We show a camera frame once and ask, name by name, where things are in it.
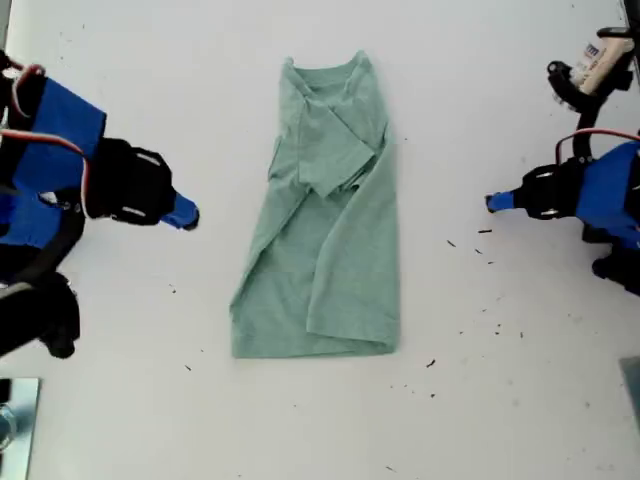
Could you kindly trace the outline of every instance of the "t-shirt sleeve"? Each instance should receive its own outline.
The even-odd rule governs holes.
[[[299,176],[326,197],[350,183],[374,156],[329,108],[307,105],[300,118]]]

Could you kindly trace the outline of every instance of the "blue plastic part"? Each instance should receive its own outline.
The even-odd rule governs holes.
[[[7,218],[9,231],[0,237],[5,245],[44,248],[60,228],[62,211],[43,203],[36,194],[3,195],[0,218]]]
[[[638,242],[626,238],[620,239],[620,246],[622,248],[628,248],[630,250],[640,250],[640,245],[638,245]]]
[[[633,159],[639,142],[614,148],[584,173],[576,217],[596,228],[631,228],[636,221],[624,210]]]
[[[184,228],[192,225],[198,219],[198,207],[188,198],[176,193],[173,211],[164,217],[162,221],[176,228]]]
[[[90,159],[105,121],[104,112],[47,78],[31,131],[59,135],[80,147]],[[79,187],[82,169],[82,157],[64,147],[29,143],[13,182],[21,191],[54,192]]]
[[[487,207],[489,210],[494,212],[498,212],[500,210],[509,210],[514,208],[513,205],[513,193],[511,192],[502,192],[496,193],[489,197],[489,201],[487,202]]]

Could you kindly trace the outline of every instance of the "wire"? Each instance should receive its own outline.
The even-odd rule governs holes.
[[[87,218],[89,214],[87,213],[87,187],[89,183],[89,162],[87,161],[87,157],[80,147],[78,147],[75,143],[70,142],[69,140],[59,137],[58,135],[51,135],[48,133],[32,133],[32,132],[23,132],[21,130],[11,130],[8,128],[0,128],[0,136],[7,138],[14,138],[16,140],[22,140],[25,142],[33,142],[33,143],[47,143],[49,145],[58,145],[60,147],[66,148],[74,153],[77,153],[82,157],[83,168],[82,168],[82,180],[80,184],[80,206],[82,208],[82,212],[84,216]]]
[[[558,141],[556,143],[556,164],[560,165],[562,163],[562,144],[573,138],[577,135],[609,135],[612,137],[626,138],[627,140],[635,140],[636,142],[640,142],[640,136],[631,135],[630,133],[619,132],[617,130],[609,130],[607,128],[582,128],[580,130],[576,130],[571,135],[568,135]]]
[[[26,113],[24,113],[24,111],[20,107],[20,102],[18,101],[18,88],[20,88],[20,86],[25,82],[25,80],[29,78],[31,75],[44,75],[44,74],[45,74],[44,67],[42,65],[38,65],[34,63],[24,68],[20,73],[20,75],[18,75],[16,79],[13,81],[13,85],[11,86],[11,103],[15,111],[18,112],[24,118],[29,118],[30,115],[27,115]]]

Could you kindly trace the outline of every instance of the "white surface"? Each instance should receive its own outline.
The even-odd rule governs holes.
[[[108,111],[108,135],[162,152],[202,209],[193,234],[89,225],[63,268],[77,353],[34,344],[0,361],[2,376],[44,379],[31,480],[639,478],[617,360],[640,354],[640,299],[591,275],[603,249],[577,221],[483,202],[575,125],[547,63],[620,24],[613,0],[16,2],[9,52]],[[266,190],[281,62],[359,48],[400,144],[401,349],[234,361],[227,304]],[[600,125],[637,130],[639,100],[616,94]]]

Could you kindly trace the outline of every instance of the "metal plate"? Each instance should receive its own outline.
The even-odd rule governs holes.
[[[31,443],[36,423],[38,391],[37,378],[11,379],[9,406],[17,422],[16,438],[0,453],[0,480],[26,480],[29,472]]]

